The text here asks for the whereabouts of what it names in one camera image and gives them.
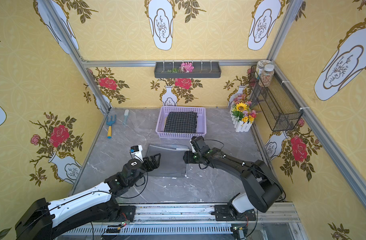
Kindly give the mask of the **plain grey pillowcase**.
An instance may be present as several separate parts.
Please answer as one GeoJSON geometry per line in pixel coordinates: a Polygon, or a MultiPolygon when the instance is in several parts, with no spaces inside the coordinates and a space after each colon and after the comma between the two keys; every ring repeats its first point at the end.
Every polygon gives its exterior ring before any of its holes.
{"type": "Polygon", "coordinates": [[[184,154],[190,148],[185,145],[149,145],[147,157],[161,154],[160,166],[149,172],[153,177],[183,178],[186,176],[187,165],[184,162],[184,154]]]}

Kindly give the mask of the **purple plastic basket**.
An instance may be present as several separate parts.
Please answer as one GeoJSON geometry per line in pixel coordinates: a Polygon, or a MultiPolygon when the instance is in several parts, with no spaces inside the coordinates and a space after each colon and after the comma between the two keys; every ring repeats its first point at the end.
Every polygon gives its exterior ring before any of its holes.
{"type": "Polygon", "coordinates": [[[161,139],[191,139],[207,133],[206,109],[202,107],[163,106],[156,133],[161,139]]]}

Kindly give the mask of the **black grid pillowcase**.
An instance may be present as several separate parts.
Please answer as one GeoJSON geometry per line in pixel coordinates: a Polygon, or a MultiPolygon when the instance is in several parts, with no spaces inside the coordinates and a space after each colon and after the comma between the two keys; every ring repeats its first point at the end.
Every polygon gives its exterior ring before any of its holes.
{"type": "Polygon", "coordinates": [[[164,132],[194,134],[197,132],[197,118],[198,114],[195,112],[170,112],[164,132]]]}

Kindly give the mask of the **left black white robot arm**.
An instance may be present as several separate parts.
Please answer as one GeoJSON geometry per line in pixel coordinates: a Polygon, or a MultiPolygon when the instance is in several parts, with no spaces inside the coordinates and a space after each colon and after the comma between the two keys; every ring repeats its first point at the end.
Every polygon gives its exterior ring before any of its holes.
{"type": "Polygon", "coordinates": [[[129,160],[97,186],[60,200],[36,200],[15,225],[18,240],[53,240],[84,224],[122,216],[117,198],[160,166],[161,154],[129,160]]]}

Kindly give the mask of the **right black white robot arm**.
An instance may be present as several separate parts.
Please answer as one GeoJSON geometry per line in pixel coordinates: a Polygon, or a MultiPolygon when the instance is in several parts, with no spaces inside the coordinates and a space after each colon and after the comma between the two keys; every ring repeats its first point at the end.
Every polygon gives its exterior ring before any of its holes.
{"type": "Polygon", "coordinates": [[[243,183],[248,200],[258,211],[267,212],[284,194],[283,187],[263,161],[242,161],[221,149],[211,149],[203,137],[193,137],[191,145],[193,150],[186,151],[183,157],[186,164],[202,164],[237,177],[243,183]]]}

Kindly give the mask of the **blue yellow garden fork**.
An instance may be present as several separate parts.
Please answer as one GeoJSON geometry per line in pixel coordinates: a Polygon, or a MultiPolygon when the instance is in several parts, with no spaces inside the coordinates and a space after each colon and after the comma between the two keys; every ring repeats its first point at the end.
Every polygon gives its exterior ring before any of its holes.
{"type": "Polygon", "coordinates": [[[108,126],[108,133],[107,133],[107,138],[111,139],[112,138],[112,126],[113,124],[116,123],[116,119],[117,119],[117,115],[113,115],[113,116],[107,116],[106,117],[106,124],[108,126]]]}

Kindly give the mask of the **sunflower bouquet white fence pot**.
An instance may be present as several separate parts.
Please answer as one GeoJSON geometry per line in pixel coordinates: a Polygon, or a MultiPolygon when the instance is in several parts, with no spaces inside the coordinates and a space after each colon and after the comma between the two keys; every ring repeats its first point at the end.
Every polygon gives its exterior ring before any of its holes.
{"type": "Polygon", "coordinates": [[[252,102],[247,100],[247,95],[236,95],[232,100],[230,114],[237,133],[248,132],[252,127],[257,112],[251,107],[252,102]]]}

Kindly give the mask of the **light blue small brush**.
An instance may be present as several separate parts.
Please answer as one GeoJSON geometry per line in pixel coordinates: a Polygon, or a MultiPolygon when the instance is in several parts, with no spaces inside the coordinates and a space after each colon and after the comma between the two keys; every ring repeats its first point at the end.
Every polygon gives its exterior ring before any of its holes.
{"type": "Polygon", "coordinates": [[[129,113],[130,113],[129,109],[126,109],[125,112],[124,112],[123,126],[126,126],[127,125],[129,113]]]}

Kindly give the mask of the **pink artificial flower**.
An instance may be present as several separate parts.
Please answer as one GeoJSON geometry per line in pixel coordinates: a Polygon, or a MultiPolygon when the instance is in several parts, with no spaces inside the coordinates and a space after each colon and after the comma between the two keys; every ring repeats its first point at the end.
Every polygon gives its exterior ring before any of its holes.
{"type": "Polygon", "coordinates": [[[192,73],[194,69],[195,67],[191,62],[183,62],[180,66],[180,71],[182,73],[192,73]]]}

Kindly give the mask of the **glass jar white lid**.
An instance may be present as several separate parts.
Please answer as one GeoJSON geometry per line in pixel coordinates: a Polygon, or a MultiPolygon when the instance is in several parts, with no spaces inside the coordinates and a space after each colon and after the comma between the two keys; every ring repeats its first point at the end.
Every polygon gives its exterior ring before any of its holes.
{"type": "Polygon", "coordinates": [[[269,87],[274,76],[275,66],[272,64],[267,64],[264,66],[264,70],[260,74],[259,85],[261,87],[269,87]]]}

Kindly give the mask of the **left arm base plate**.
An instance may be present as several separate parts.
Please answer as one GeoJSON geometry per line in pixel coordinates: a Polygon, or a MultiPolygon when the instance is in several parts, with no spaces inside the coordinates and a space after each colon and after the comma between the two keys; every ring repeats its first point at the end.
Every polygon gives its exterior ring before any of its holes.
{"type": "Polygon", "coordinates": [[[132,205],[119,206],[111,213],[109,220],[112,222],[129,221],[131,223],[134,221],[135,213],[136,213],[136,206],[132,205]]]}

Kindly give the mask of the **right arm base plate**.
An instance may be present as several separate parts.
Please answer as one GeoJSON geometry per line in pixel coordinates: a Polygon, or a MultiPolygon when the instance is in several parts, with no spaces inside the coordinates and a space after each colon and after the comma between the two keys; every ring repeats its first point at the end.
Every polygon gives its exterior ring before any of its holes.
{"type": "Polygon", "coordinates": [[[254,209],[239,213],[234,207],[229,205],[215,205],[211,213],[216,221],[256,221],[257,215],[254,209]]]}

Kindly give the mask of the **aluminium mounting rail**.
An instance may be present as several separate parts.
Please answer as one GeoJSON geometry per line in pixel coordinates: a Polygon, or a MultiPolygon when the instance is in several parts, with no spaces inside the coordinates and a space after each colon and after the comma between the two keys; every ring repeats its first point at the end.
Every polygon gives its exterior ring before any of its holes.
{"type": "Polygon", "coordinates": [[[255,210],[256,221],[216,221],[211,213],[215,205],[226,203],[161,203],[134,204],[133,222],[97,220],[65,232],[61,236],[88,236],[89,239],[140,235],[233,235],[236,239],[306,240],[307,234],[295,207],[291,203],[276,203],[268,212],[255,210]]]}

